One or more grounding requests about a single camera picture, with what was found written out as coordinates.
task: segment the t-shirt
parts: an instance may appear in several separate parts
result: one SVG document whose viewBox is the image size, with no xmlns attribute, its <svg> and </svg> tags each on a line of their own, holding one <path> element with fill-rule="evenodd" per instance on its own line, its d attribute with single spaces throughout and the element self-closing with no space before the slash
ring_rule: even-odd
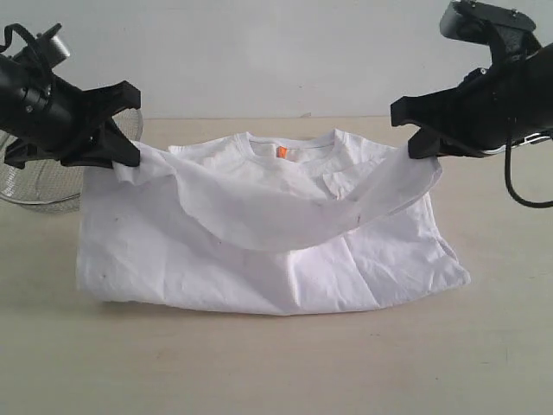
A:
<svg viewBox="0 0 553 415">
<path fill-rule="evenodd" d="M 100 300 L 292 315 L 469 282 L 434 222 L 435 158 L 338 130 L 137 146 L 139 167 L 85 172 L 78 285 Z"/>
</svg>

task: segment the white t-shirt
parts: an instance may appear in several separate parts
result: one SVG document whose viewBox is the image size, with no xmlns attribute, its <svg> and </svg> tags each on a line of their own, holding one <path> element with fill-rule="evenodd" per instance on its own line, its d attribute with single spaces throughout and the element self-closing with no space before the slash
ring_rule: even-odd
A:
<svg viewBox="0 0 553 415">
<path fill-rule="evenodd" d="M 138 145 L 139 168 L 85 173 L 78 282 L 98 299 L 290 315 L 469 281 L 432 215 L 434 158 L 338 130 Z"/>
</svg>

